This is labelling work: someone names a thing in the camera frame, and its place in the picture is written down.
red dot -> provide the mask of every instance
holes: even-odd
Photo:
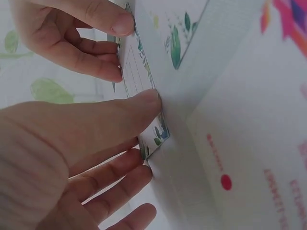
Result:
[[[227,191],[231,190],[231,188],[232,188],[232,181],[231,181],[230,177],[226,174],[224,174],[221,177],[221,184],[222,184],[223,188]]]

leaf print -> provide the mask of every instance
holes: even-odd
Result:
[[[159,17],[157,15],[153,17],[153,24],[155,29],[159,29]]]
[[[144,146],[141,148],[141,155],[142,155],[142,159],[143,160],[146,159],[146,152],[145,152],[145,147]]]
[[[167,132],[167,131],[164,131],[164,132],[161,134],[161,138],[166,139],[167,137],[168,137],[168,132]]]
[[[190,28],[191,28],[191,20],[190,20],[190,17],[188,15],[188,13],[186,12],[186,15],[184,17],[184,23],[186,25],[186,29],[187,31],[190,31]]]
[[[24,54],[7,54],[7,53],[0,53],[0,59],[19,59],[23,57],[32,57],[34,52],[27,52]]]
[[[19,36],[15,30],[9,31],[4,39],[4,46],[6,52],[9,54],[16,53],[17,47],[18,47],[18,40]]]
[[[114,90],[114,93],[115,93],[115,82],[112,82],[112,85],[113,85],[113,90]]]
[[[154,142],[157,146],[160,146],[162,144],[159,138],[154,138]]]
[[[145,62],[144,67],[145,67],[145,69],[147,70],[147,76],[149,77],[149,75],[150,75],[150,69],[149,69],[149,65],[148,65],[148,62],[147,62],[147,61]]]
[[[178,29],[174,25],[174,28],[172,31],[172,40],[171,40],[171,58],[172,58],[173,66],[175,69],[178,69],[180,65],[180,52],[181,52],[181,46],[180,46],[180,39],[178,35]]]
[[[198,25],[197,22],[193,23],[193,25],[192,25],[192,33],[194,33],[196,31],[197,25]]]
[[[158,129],[156,126],[154,127],[154,129],[155,129],[155,133],[156,133],[157,137],[158,137],[158,138],[161,138],[159,129]]]
[[[139,51],[142,51],[143,47],[142,47],[141,40],[140,39],[138,39],[138,40],[139,40],[139,47],[138,47],[138,49],[139,49]]]
[[[55,104],[74,103],[73,96],[52,79],[40,78],[31,85],[34,99]]]

hand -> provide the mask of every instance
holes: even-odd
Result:
[[[140,151],[132,148],[160,110],[155,90],[126,100],[31,102],[1,110],[0,229],[99,229],[151,180]],[[155,212],[143,205],[109,230],[143,230]]]
[[[9,0],[29,49],[67,69],[108,81],[122,80],[117,44],[81,38],[77,28],[114,36],[134,31],[131,14],[108,0]]]

card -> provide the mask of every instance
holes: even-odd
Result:
[[[208,0],[143,0],[173,66],[178,69]]]
[[[131,12],[128,3],[126,10]],[[135,33],[119,40],[118,55],[127,98],[147,89],[155,89],[137,28]],[[168,137],[169,132],[165,119],[163,114],[160,113],[139,136],[143,159],[147,159]]]

fingernail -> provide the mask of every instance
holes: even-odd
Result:
[[[135,97],[149,104],[161,102],[158,91],[152,89],[142,91],[141,93],[137,94]]]
[[[128,35],[133,31],[134,20],[131,14],[122,13],[118,16],[117,21],[112,26],[114,33],[120,36]]]

